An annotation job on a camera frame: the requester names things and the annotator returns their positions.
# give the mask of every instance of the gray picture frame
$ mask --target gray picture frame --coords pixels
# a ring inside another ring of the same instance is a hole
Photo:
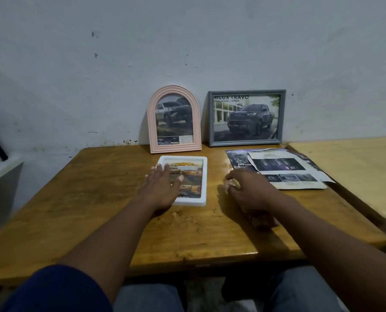
[[[260,139],[260,140],[239,140],[239,141],[215,141],[214,131],[214,96],[226,96],[226,95],[272,95],[279,94],[279,107],[278,107],[278,124],[277,124],[277,138],[276,139]],[[250,91],[209,91],[209,146],[210,147],[222,147],[222,146],[246,146],[253,144],[279,144],[282,142],[282,126],[284,122],[284,107],[285,107],[285,94],[286,90],[250,90]]]

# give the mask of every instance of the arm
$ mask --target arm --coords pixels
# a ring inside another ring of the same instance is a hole
[[[155,210],[170,206],[183,180],[170,184],[170,167],[151,168],[138,195],[111,220],[59,260],[92,277],[110,302],[122,286],[141,234]]]
[[[386,311],[385,253],[321,220],[263,175],[235,170],[226,178],[239,181],[229,193],[243,208],[277,218],[350,311]]]

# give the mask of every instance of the blue sleeve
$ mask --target blue sleeve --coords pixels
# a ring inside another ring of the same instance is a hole
[[[111,311],[112,305],[87,274],[64,265],[40,269],[8,299],[1,312]]]

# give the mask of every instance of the person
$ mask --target person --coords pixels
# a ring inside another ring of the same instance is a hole
[[[122,287],[144,227],[178,196],[183,176],[171,185],[169,169],[152,167],[122,211],[56,265],[34,273],[2,311],[112,311],[117,296],[122,311],[183,311],[170,285]],[[239,189],[230,186],[228,192],[242,208],[274,216],[315,267],[274,276],[265,311],[341,311],[337,295],[351,312],[386,312],[385,253],[321,220],[263,175],[234,170],[226,179],[239,182]]]

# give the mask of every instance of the jeans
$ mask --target jeans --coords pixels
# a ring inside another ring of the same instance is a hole
[[[264,312],[341,312],[338,298],[313,266],[273,276]],[[168,284],[132,284],[120,289],[114,312],[182,312],[177,289]]]

